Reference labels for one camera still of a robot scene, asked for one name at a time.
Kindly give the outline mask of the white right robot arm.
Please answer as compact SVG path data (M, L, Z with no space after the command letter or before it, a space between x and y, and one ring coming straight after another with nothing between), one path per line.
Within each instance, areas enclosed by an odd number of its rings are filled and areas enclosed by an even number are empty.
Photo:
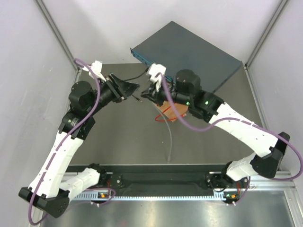
M232 187L239 180L254 175L275 179L289 146L288 134L274 134L259 127L217 95L206 92L200 85L199 76L192 70L180 70L172 83L166 81L165 72L166 68L160 64L153 64L147 69L150 86L142 92L142 97L159 106L165 101L169 102L179 119L182 117L175 104L186 105L193 117L209 124L208 127L199 129L183 120L183 124L191 130L206 131L218 127L253 151L251 155L225 165L221 175L224 186Z

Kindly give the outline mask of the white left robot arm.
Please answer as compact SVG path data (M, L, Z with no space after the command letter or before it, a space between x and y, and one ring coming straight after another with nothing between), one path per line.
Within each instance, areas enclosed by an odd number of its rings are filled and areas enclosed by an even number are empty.
M139 84L109 74L104 82L97 79L93 89L87 81L79 81L69 94L70 108L59 126L52 149L39 174L28 187L22 187L19 197L49 216L60 217L70 201L86 189L103 187L107 183L105 169L98 164L88 165L76 177L62 182L62 178L78 148L91 131L94 114L110 102L119 103L130 97Z

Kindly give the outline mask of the teal network switch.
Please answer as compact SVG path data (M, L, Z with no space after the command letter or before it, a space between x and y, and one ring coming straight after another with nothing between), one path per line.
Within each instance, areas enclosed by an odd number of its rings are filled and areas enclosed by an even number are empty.
M166 67L175 78L180 70L192 70L200 77L202 89L217 91L242 66L242 62L174 21L131 49L133 57L149 67Z

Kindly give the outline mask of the aluminium frame rail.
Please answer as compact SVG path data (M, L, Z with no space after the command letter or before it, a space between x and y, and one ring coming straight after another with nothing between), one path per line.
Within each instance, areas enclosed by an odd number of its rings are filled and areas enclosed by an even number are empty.
M64 54L64 57L54 57L51 60L47 61L46 65L50 66L50 63L54 63L54 66L51 67L50 72L54 72L54 69L57 68L58 73L56 74L59 78L59 85L63 85L62 79L67 78L67 73L64 73L64 69L71 69L73 68L73 81L71 84L75 83L79 78L79 70L76 64L73 61L73 55L61 34L56 22L54 21L51 13L48 10L48 7L45 4L44 0L35 0L34 3L36 4L38 10L42 14L45 22L47 23L49 30L52 32L53 37L56 40L56 46L60 47L60 54Z

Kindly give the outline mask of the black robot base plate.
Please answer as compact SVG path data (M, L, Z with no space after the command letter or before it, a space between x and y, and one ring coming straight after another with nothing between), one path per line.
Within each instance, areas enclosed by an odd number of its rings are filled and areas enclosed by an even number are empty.
M193 186L202 190L236 189L239 183L225 175L224 165L175 164L175 165L95 165L100 177L92 188L109 187L116 191L131 186L145 186L148 189L172 185Z

